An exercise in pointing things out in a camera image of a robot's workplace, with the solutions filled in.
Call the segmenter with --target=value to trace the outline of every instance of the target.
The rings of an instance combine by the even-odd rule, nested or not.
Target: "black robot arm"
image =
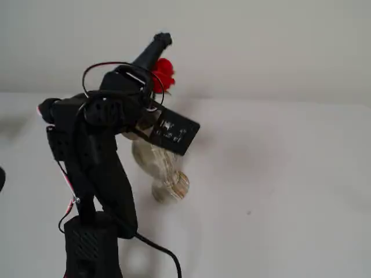
[[[64,225],[67,278],[121,278],[117,238],[138,237],[132,188],[117,155],[115,135],[132,131],[184,155],[199,129],[198,123],[151,98],[153,82],[148,73],[170,44],[169,34],[158,34],[133,64],[123,63],[107,73],[100,90],[86,92],[88,97],[47,99],[39,106],[50,124],[46,131],[54,159],[64,162],[77,197],[79,215]],[[159,111],[158,118],[148,104]],[[136,129],[143,119],[152,127],[150,135]],[[104,212],[96,212],[94,196]]]

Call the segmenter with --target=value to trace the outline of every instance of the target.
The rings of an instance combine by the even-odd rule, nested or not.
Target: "red flower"
[[[168,59],[160,58],[156,62],[152,72],[161,80],[165,91],[167,91],[171,85],[175,84],[175,80],[172,78],[174,75],[173,65]],[[153,81],[153,91],[156,94],[161,94],[162,88],[157,78],[153,77]]]

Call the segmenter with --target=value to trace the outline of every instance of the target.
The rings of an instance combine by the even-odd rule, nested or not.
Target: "glass bottle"
[[[154,146],[141,138],[132,143],[132,153],[137,164],[154,177],[152,194],[160,203],[176,203],[189,189],[189,180],[181,172],[181,156]]]

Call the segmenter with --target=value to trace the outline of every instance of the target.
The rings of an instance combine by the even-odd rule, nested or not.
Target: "black power cord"
[[[175,266],[176,266],[176,271],[178,273],[178,278],[181,278],[181,268],[180,268],[180,262],[178,260],[178,258],[175,256],[174,253],[172,253],[170,250],[150,241],[148,238],[142,236],[141,234],[139,233],[136,233],[135,234],[135,237],[137,239],[139,239],[140,241],[144,242],[146,245],[148,246],[151,246],[152,248],[155,248],[157,249],[158,251],[161,251],[167,255],[169,255],[170,257],[172,257],[172,259],[174,260],[174,263],[175,263]]]
[[[114,215],[113,213],[110,213],[110,216],[116,220],[117,223],[119,223],[123,228],[127,229],[130,227],[125,223],[123,222],[120,218],[118,218],[116,215]],[[161,251],[167,255],[169,255],[170,257],[172,257],[174,263],[175,263],[175,267],[176,267],[176,271],[177,271],[177,274],[178,274],[178,278],[182,278],[182,275],[181,275],[181,267],[180,267],[180,262],[178,260],[178,258],[175,256],[174,253],[172,253],[169,249],[166,249],[156,243],[154,243],[152,240],[149,240],[148,238],[146,238],[145,236],[142,236],[141,234],[139,234],[138,232],[136,232],[134,234],[134,237],[136,237],[137,239],[139,239],[141,242],[145,243],[146,245],[152,247],[152,248],[155,248],[156,250],[158,251]]]
[[[92,65],[88,66],[87,69],[84,70],[84,72],[83,72],[83,74],[82,74],[82,81],[81,81],[81,83],[82,83],[82,88],[83,88],[83,91],[84,91],[84,94],[85,94],[86,97],[90,97],[90,96],[88,95],[88,91],[87,91],[87,89],[86,89],[86,87],[85,87],[85,78],[86,78],[86,75],[88,74],[88,72],[89,72],[90,70],[92,70],[92,69],[94,69],[94,68],[96,68],[96,67],[101,67],[101,66],[103,66],[103,65],[124,65],[124,66],[126,66],[126,67],[128,67],[128,68],[133,68],[134,70],[143,71],[143,72],[145,72],[145,73],[147,73],[147,74],[152,75],[154,78],[156,78],[156,80],[159,82],[159,84],[160,84],[160,86],[161,86],[161,89],[162,89],[162,99],[161,99],[161,103],[160,103],[160,104],[163,103],[163,100],[164,100],[164,98],[165,98],[165,88],[163,87],[163,84],[162,84],[161,80],[158,78],[158,76],[155,75],[153,72],[151,72],[150,70],[148,70],[148,69],[146,69],[146,68],[143,68],[143,67],[140,67],[140,66],[138,66],[138,65],[134,65],[134,64],[131,64],[131,63],[128,63],[128,62],[123,62],[123,61],[108,61],[108,62],[101,62],[101,63],[92,64]]]
[[[65,213],[65,215],[61,218],[61,220],[58,222],[58,229],[61,233],[64,233],[64,231],[62,230],[61,228],[61,225],[62,225],[62,221],[71,213],[72,211],[72,207],[74,206],[74,204],[72,203],[71,207],[69,207],[69,209],[67,210],[67,212]]]

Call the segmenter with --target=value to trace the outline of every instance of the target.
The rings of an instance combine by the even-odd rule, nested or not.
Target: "white wall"
[[[174,40],[165,53],[174,94],[371,103],[370,8],[366,0],[2,0],[0,91],[80,92],[86,66],[131,61],[164,30]]]

